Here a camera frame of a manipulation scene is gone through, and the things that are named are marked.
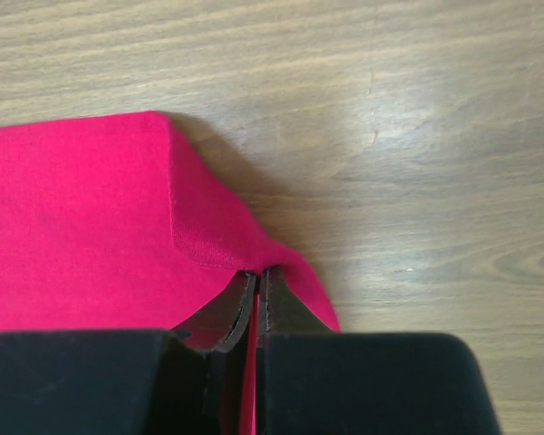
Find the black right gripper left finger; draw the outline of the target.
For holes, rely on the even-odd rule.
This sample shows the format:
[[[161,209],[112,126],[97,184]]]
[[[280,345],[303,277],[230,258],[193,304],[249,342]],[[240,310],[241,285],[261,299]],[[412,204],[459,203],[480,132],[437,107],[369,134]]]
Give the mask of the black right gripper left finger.
[[[249,434],[257,277],[170,330],[0,333],[0,434]]]

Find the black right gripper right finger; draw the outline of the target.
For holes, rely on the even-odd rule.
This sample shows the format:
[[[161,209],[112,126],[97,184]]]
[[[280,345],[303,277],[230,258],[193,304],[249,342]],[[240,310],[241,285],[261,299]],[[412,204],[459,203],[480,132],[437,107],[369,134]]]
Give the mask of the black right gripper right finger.
[[[260,279],[260,434],[497,434],[470,347],[447,333],[336,333],[290,290]]]

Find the pink magenta t shirt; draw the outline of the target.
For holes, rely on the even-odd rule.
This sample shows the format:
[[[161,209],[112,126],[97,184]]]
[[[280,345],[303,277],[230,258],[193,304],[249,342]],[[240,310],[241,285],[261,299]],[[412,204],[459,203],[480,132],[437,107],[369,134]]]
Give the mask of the pink magenta t shirt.
[[[0,128],[0,333],[170,330],[273,267],[339,329],[313,268],[164,115]]]

